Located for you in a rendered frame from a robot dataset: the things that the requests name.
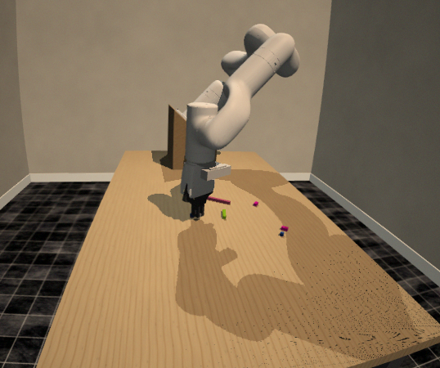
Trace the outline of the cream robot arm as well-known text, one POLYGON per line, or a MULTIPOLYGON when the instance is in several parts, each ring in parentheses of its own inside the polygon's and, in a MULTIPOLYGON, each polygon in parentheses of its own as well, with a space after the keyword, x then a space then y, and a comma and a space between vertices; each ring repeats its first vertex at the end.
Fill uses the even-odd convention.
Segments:
POLYGON ((205 181, 231 174, 231 165, 214 161, 215 150, 227 146, 247 124, 251 98, 275 73, 288 78, 299 68, 289 34, 275 34, 258 24, 247 31, 244 45, 246 52, 233 51, 222 58, 222 69, 231 76, 226 82, 214 81, 187 111, 176 109, 186 120, 185 158, 203 167, 200 178, 205 181))

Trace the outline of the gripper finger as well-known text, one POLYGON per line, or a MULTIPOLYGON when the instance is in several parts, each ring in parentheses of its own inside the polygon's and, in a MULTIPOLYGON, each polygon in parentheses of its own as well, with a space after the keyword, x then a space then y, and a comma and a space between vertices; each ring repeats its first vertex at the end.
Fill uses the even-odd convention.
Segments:
POLYGON ((187 186, 185 188, 182 200, 185 201, 185 202, 190 202, 190 204, 191 204, 191 213, 196 218, 199 218, 200 217, 199 197, 195 197, 195 198, 191 199, 189 197, 189 194, 188 194, 188 191, 187 191, 187 186))
POLYGON ((204 216, 204 204, 206 203, 206 200, 209 197, 209 195, 211 195, 212 193, 213 191, 208 194, 199 196, 200 213, 202 213, 202 216, 204 216))

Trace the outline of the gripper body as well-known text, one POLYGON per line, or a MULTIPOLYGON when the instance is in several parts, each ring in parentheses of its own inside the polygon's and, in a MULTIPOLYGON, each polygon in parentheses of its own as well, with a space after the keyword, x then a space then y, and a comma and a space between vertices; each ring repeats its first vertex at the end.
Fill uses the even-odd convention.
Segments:
POLYGON ((215 179, 205 181, 200 178, 202 168, 186 160, 182 169, 181 194, 184 194, 186 186, 190 198, 199 197, 214 190, 215 179))

